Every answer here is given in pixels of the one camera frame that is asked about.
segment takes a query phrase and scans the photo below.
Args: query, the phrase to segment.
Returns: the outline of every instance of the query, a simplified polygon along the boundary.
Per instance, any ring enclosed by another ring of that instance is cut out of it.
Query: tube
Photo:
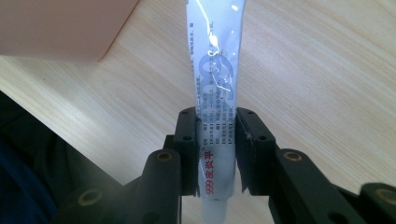
[[[235,176],[236,80],[246,0],[187,0],[198,183],[206,223],[223,223]]]

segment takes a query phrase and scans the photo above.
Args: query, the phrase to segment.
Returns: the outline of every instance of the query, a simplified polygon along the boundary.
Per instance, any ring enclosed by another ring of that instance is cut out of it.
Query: black bracket
[[[140,177],[77,190],[53,223],[181,223],[181,196],[198,190],[196,123],[194,107],[181,111],[175,134],[150,154]],[[276,224],[396,223],[396,188],[370,183],[356,195],[333,185],[303,152],[279,149],[253,111],[237,108],[235,142],[243,190],[269,196]]]

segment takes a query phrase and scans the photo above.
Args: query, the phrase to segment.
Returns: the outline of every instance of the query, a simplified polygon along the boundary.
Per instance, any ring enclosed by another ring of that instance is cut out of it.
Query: cardboard box
[[[138,0],[2,0],[0,54],[70,62],[102,58]]]

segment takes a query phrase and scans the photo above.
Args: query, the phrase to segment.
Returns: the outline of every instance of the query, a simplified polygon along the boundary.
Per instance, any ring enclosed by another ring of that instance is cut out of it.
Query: wooden table
[[[194,105],[184,1],[140,0],[99,62],[2,56],[0,90],[125,184]],[[334,184],[396,186],[396,3],[247,0],[238,104]],[[226,223],[272,223],[235,182]]]

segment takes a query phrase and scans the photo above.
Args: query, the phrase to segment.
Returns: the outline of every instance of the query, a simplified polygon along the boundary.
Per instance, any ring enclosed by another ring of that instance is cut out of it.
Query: dark fabric
[[[2,92],[0,139],[32,169],[58,206],[80,187],[116,184],[113,178]]]
[[[0,223],[49,223],[55,202],[42,182],[0,139]]]

